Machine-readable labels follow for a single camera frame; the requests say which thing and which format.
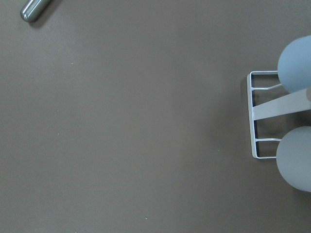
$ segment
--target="metal handle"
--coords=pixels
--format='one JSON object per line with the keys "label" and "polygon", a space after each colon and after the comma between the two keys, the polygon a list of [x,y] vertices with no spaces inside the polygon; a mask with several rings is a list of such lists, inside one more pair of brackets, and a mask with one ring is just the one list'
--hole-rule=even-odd
{"label": "metal handle", "polygon": [[51,0],[28,0],[20,11],[20,16],[28,23],[34,22]]}

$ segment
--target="silver metal tube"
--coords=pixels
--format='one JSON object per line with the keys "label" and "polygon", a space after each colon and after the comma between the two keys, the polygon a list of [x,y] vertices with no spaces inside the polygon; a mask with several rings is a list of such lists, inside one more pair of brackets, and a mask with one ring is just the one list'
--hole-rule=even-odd
{"label": "silver metal tube", "polygon": [[28,23],[34,22],[51,0],[28,0],[20,11],[20,16]]}

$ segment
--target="metallic cylinder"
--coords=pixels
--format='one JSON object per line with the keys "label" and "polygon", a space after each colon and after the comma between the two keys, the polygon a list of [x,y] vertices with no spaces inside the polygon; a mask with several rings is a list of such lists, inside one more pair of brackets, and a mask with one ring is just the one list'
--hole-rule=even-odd
{"label": "metallic cylinder", "polygon": [[20,16],[28,23],[34,22],[51,0],[28,0],[20,11]]}

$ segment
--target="round white object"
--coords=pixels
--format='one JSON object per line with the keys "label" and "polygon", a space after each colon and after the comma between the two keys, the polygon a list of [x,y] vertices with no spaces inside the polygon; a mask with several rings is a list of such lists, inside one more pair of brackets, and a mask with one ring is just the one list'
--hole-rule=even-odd
{"label": "round white object", "polygon": [[289,93],[311,86],[311,35],[294,40],[284,49],[277,72]]}
{"label": "round white object", "polygon": [[291,186],[311,192],[311,127],[294,129],[282,138],[276,151],[276,163]]}

